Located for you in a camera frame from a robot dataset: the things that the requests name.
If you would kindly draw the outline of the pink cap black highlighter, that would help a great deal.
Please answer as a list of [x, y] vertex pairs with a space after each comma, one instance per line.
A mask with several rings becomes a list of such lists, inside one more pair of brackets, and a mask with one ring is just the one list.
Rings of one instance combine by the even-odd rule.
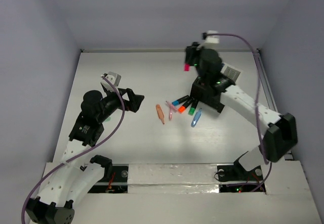
[[184, 71], [189, 71], [190, 70], [190, 64], [185, 62], [184, 63]]

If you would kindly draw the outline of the blue cap black highlighter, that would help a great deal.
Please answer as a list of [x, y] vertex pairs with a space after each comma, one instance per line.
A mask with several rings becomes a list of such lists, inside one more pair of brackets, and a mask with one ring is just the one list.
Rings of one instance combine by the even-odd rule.
[[180, 105], [181, 103], [184, 103], [186, 102], [188, 99], [190, 99], [190, 96], [189, 95], [186, 95], [186, 96], [183, 96], [175, 101], [172, 102], [172, 105], [173, 106], [178, 106]]

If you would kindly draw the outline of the orange cap black highlighter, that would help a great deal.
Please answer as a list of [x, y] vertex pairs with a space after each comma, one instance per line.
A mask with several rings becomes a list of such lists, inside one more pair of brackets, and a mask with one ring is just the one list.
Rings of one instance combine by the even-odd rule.
[[193, 103], [193, 101], [193, 98], [188, 98], [188, 100], [178, 109], [178, 112], [183, 113]]

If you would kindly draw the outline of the green cap black highlighter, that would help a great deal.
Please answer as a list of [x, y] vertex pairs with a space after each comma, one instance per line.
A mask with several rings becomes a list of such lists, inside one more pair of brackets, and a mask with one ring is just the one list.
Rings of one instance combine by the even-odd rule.
[[197, 100], [197, 99], [193, 100], [193, 102], [192, 102], [192, 104], [190, 106], [189, 112], [188, 112], [189, 115], [192, 116], [194, 114], [194, 112], [196, 111], [198, 103], [199, 103], [199, 100]]

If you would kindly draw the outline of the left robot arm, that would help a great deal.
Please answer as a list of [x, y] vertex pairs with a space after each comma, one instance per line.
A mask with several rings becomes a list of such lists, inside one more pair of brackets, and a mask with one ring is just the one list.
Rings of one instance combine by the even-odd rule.
[[75, 207], [93, 185], [113, 178], [112, 160], [90, 151], [99, 146], [103, 122], [117, 109], [136, 113], [144, 96], [130, 88], [105, 92], [105, 97], [97, 90], [84, 94], [60, 164], [46, 175], [47, 183], [38, 195], [24, 204], [23, 213], [34, 223], [71, 223]]

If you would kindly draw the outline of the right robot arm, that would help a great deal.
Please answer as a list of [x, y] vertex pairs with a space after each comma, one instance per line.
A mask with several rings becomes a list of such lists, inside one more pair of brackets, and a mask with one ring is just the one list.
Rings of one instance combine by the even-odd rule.
[[246, 179], [259, 165], [278, 162], [297, 144], [295, 117], [275, 112], [245, 93], [233, 79], [222, 73], [223, 61], [217, 51], [194, 42], [185, 49], [185, 66], [195, 67], [198, 73], [191, 87], [191, 98], [219, 113], [227, 106], [257, 129], [259, 146], [234, 162], [233, 174], [237, 179]]

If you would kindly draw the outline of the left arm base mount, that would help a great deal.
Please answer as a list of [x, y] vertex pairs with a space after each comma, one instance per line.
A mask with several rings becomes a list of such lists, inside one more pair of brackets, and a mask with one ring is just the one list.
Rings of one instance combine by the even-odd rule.
[[104, 177], [95, 183], [88, 193], [122, 194], [128, 192], [128, 165], [114, 165], [110, 177]]

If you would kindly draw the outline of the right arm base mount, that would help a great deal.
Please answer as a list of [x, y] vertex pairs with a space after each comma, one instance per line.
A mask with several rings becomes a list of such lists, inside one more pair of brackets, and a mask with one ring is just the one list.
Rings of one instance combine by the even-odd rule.
[[264, 181], [261, 166], [246, 171], [234, 165], [218, 165], [214, 179], [220, 193], [266, 192], [264, 184], [259, 186]]

